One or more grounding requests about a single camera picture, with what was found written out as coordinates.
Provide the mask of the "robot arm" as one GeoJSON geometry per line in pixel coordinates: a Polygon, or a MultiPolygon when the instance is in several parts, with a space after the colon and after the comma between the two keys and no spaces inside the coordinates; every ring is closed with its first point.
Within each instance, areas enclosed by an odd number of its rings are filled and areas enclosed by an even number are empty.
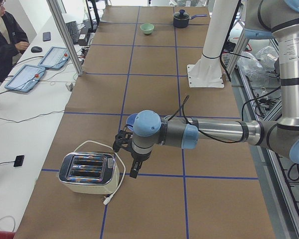
{"type": "Polygon", "coordinates": [[[274,37],[279,43],[281,118],[251,122],[162,119],[153,111],[142,111],[129,143],[131,177],[137,177],[155,144],[193,149],[200,138],[259,145],[299,164],[299,0],[248,1],[245,32],[250,39],[274,37]]]}

